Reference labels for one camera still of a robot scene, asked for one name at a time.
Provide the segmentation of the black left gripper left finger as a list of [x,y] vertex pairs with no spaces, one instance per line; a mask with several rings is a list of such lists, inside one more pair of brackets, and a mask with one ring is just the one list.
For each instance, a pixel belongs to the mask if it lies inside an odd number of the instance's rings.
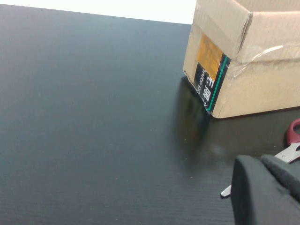
[[234,161],[231,202],[237,225],[298,225],[300,203],[280,185],[260,159]]

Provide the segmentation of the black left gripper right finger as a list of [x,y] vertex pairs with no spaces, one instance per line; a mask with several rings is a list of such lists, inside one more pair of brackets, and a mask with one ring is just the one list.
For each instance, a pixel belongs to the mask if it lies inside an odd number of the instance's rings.
[[263,155],[261,162],[273,177],[287,189],[290,195],[300,202],[300,161],[286,163],[271,155]]

